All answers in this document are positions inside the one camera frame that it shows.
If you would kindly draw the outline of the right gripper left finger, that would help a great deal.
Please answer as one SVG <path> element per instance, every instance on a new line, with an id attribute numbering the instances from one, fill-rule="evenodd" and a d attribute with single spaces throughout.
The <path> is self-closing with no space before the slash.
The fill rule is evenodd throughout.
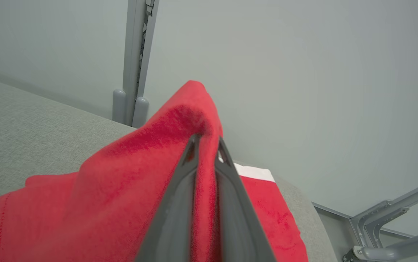
<path id="1" fill-rule="evenodd" d="M 191 260 L 192 211 L 199 163 L 199 140 L 199 135 L 192 135 L 184 148 L 141 243 L 137 262 Z"/>

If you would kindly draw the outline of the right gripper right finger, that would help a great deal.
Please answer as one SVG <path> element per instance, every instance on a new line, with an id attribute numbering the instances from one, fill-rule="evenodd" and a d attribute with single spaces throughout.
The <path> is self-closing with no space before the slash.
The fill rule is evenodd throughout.
<path id="1" fill-rule="evenodd" d="M 219 193 L 223 262 L 275 262 L 260 220 L 222 137 L 214 171 Z"/>

